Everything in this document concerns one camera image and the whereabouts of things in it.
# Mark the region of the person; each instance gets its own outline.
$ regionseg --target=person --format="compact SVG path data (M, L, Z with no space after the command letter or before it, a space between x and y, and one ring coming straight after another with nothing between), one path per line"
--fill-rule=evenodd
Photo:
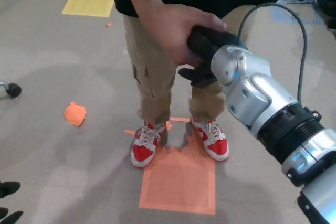
M171 88L181 65L196 67L202 61L186 41L195 25L238 33L244 15L254 5L277 0L114 0L123 14L127 49L140 92L138 116L144 121L135 136L131 162L145 167L155 154L166 122L170 118ZM246 42L254 17L248 19L242 35ZM216 118L225 108L218 82L206 88L192 88L189 111L204 147L216 161L228 158L226 136Z

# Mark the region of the white sneaker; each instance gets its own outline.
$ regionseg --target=white sneaker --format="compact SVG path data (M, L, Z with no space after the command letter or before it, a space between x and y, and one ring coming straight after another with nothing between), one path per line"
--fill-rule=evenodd
M142 168L153 160L165 128L165 125L155 128L152 124L144 122L141 131L135 137L131 151L131 162L134 166Z
M207 154L216 161L223 161L229 158L229 146L227 139L216 120L197 122L192 116L191 124L197 129Z

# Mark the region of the orange tape square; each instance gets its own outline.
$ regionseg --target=orange tape square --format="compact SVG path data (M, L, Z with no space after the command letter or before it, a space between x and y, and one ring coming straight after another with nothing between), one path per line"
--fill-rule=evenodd
M215 161L193 133L181 150L157 148L144 170L140 208L216 214Z

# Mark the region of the orange paper scrap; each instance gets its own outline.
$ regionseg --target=orange paper scrap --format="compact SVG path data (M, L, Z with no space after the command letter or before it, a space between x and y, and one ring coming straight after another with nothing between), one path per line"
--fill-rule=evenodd
M188 123L190 121L190 119L189 118L170 118L170 121Z
M140 208L216 214L215 162L206 154L195 129L187 140L181 150L156 149L144 170Z
M167 127L167 130L170 130L173 127L173 125L168 121L166 123L166 127Z
M85 120L86 109L75 102L70 102L70 105L64 110L64 116L68 123L80 127Z
M133 135L133 136L135 135L135 131L125 130L125 133Z

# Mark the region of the chair wheel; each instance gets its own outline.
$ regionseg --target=chair wheel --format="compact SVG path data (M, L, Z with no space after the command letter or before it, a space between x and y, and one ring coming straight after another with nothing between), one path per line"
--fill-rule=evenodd
M18 97L21 94L21 87L15 83L8 84L9 88L6 90L11 97Z

